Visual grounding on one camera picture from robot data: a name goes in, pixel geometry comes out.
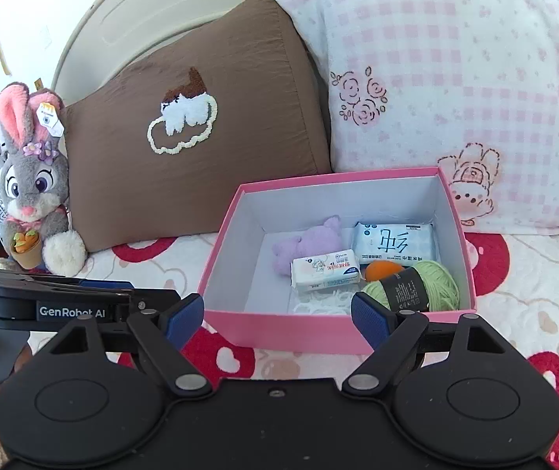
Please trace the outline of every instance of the metal screw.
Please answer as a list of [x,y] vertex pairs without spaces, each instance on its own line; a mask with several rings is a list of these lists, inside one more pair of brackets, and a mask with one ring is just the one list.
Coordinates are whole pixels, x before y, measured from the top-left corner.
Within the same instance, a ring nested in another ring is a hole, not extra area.
[[373,375],[353,375],[349,378],[349,386],[355,390],[372,390],[380,384]]
[[189,375],[181,375],[175,380],[175,385],[182,390],[199,390],[205,387],[207,380],[204,376],[190,373]]

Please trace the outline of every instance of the gray rabbit plush toy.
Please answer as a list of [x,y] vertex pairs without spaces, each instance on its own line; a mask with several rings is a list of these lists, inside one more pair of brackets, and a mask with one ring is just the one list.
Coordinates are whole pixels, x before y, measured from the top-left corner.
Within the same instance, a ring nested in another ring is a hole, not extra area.
[[[59,137],[52,136],[37,117],[42,104],[53,106],[57,115],[64,107],[56,93],[42,89],[30,95],[23,83],[9,84],[0,94],[0,122],[9,153],[0,177],[0,195],[8,213],[1,240],[8,255],[16,257],[15,238],[37,234],[46,269],[74,276],[84,265],[86,248],[81,236],[69,230],[64,205],[68,161],[58,150]],[[15,269],[16,263],[0,259],[0,268]]]

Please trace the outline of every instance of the hang tag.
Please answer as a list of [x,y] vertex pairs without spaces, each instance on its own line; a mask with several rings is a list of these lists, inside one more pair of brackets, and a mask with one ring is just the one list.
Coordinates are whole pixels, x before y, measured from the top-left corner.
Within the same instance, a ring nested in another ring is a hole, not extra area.
[[385,277],[380,282],[386,292],[390,310],[394,313],[401,309],[429,311],[427,291],[416,269],[408,267],[398,274]]
[[58,118],[55,106],[49,103],[40,103],[36,109],[36,116],[42,127],[46,127],[51,136],[61,137],[64,134],[64,126]]

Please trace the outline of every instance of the brown pillow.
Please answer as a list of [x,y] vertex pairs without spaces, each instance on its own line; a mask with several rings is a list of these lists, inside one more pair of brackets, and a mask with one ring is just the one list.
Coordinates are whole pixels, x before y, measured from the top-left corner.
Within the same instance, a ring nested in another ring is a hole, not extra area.
[[[241,183],[329,173],[314,80],[288,15],[246,0],[66,108],[72,224],[87,250],[218,231]],[[205,139],[191,146],[195,134]],[[181,141],[190,148],[163,150]]]

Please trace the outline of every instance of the pink gingham pattern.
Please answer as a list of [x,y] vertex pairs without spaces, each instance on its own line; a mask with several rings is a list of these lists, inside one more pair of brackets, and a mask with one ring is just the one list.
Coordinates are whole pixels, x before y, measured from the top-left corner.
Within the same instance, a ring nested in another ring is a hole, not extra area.
[[559,0],[277,2],[329,83],[337,172],[438,163],[469,230],[559,232]]

